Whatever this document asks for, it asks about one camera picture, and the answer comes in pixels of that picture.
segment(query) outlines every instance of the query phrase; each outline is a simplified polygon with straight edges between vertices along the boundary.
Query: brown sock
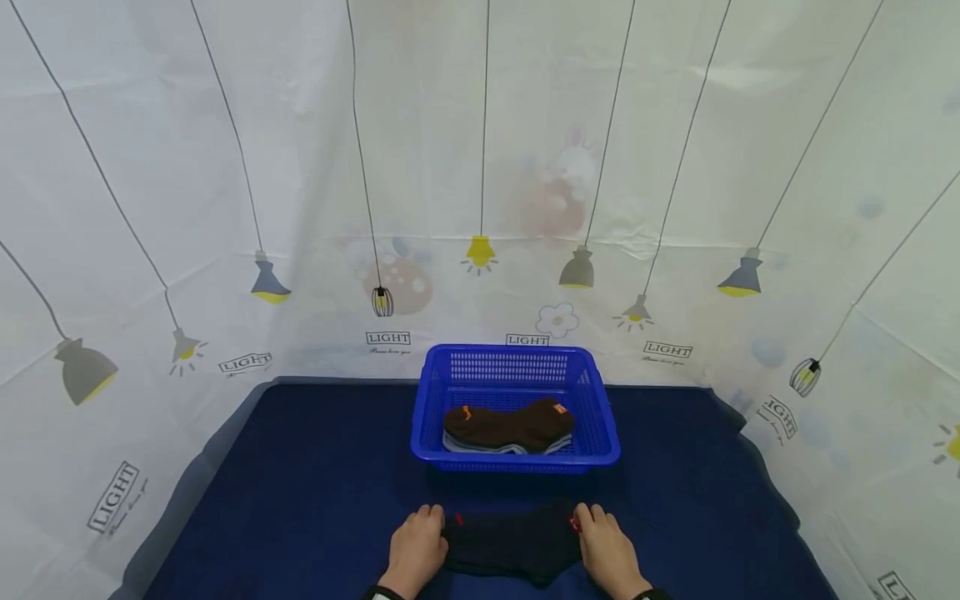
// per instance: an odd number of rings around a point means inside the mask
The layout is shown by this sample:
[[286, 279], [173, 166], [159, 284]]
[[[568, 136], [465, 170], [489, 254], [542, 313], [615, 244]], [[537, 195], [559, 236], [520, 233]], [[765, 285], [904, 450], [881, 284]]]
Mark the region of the brown sock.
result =
[[513, 413], [457, 406], [444, 415], [444, 429], [458, 440], [485, 448], [520, 444], [535, 454], [572, 433], [574, 422], [573, 415], [552, 397], [541, 398]]

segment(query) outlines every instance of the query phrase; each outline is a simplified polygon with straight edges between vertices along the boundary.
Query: black sock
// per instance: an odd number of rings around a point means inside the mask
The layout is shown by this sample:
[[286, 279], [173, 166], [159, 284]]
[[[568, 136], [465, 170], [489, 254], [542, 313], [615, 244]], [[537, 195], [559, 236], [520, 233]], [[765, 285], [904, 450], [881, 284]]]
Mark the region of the black sock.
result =
[[503, 575], [546, 587], [580, 560], [573, 503], [521, 515], [447, 515], [445, 566], [470, 575]]

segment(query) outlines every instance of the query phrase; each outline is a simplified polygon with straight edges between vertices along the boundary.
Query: hand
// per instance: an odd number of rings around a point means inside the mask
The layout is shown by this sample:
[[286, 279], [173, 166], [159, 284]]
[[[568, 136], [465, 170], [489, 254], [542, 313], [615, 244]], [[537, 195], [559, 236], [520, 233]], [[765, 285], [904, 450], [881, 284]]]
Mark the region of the hand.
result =
[[449, 545], [440, 536], [444, 509], [423, 505], [390, 538], [390, 563], [378, 585], [414, 600], [444, 564]]
[[590, 509], [577, 505], [574, 514], [580, 523], [580, 552], [584, 567], [598, 586], [613, 600], [634, 600], [653, 589], [636, 561], [634, 545], [620, 531], [613, 515], [604, 513], [599, 504]]

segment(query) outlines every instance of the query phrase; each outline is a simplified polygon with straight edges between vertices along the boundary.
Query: wrist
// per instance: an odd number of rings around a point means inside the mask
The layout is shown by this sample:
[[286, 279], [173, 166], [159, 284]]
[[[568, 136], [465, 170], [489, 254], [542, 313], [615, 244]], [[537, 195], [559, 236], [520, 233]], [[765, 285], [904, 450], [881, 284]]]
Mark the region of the wrist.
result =
[[412, 582], [409, 577], [404, 577], [389, 568], [376, 584], [389, 589], [403, 600], [416, 600], [417, 594], [420, 593], [420, 586]]
[[617, 586], [614, 590], [611, 591], [611, 598], [613, 600], [636, 600], [636, 597], [639, 596], [644, 591], [650, 591], [654, 587], [650, 585], [650, 582], [643, 579], [642, 575], [637, 575], [635, 579], [632, 579], [628, 582], [623, 582], [621, 585]]

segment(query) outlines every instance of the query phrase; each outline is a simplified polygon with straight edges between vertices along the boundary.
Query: sock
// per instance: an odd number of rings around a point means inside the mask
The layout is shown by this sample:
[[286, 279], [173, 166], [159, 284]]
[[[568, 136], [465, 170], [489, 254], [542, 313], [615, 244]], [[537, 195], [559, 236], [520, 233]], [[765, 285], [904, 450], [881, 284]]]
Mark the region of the sock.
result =
[[513, 413], [479, 406], [457, 406], [444, 415], [444, 429], [460, 442], [485, 448], [520, 444], [540, 454], [573, 432], [573, 415], [557, 400], [545, 397]]
[[[552, 443], [547, 449], [543, 451], [543, 454], [553, 454], [559, 450], [566, 448], [569, 445], [573, 444], [573, 436], [566, 435]], [[444, 432], [444, 448], [450, 452], [480, 452], [487, 454], [529, 454], [526, 448], [520, 444], [507, 444], [499, 448], [485, 448], [482, 445], [472, 445], [464, 442], [463, 440], [458, 440]]]
[[470, 575], [502, 575], [546, 587], [580, 560], [573, 503], [521, 515], [448, 515], [444, 566]]

